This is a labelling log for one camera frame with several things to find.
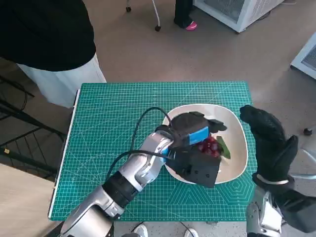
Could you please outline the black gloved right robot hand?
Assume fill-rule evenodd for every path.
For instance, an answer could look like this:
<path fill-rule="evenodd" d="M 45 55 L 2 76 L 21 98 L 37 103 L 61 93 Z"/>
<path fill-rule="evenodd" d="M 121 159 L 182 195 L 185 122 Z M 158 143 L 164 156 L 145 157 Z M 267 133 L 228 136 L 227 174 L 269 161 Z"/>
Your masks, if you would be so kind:
<path fill-rule="evenodd" d="M 289 169 L 298 152 L 298 137 L 287 138 L 274 115 L 250 105 L 240 108 L 240 119 L 250 126 L 255 138 L 257 171 L 253 177 L 270 185 L 288 183 Z"/>

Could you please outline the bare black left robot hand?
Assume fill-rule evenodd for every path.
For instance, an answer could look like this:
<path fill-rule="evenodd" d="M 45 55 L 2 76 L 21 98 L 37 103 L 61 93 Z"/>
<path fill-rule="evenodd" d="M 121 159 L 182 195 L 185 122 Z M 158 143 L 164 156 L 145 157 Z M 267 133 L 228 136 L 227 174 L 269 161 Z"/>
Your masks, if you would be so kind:
<path fill-rule="evenodd" d="M 171 120 L 174 148 L 187 147 L 204 141 L 210 134 L 225 131 L 227 127 L 216 119 L 207 119 L 200 112 L 177 115 Z"/>

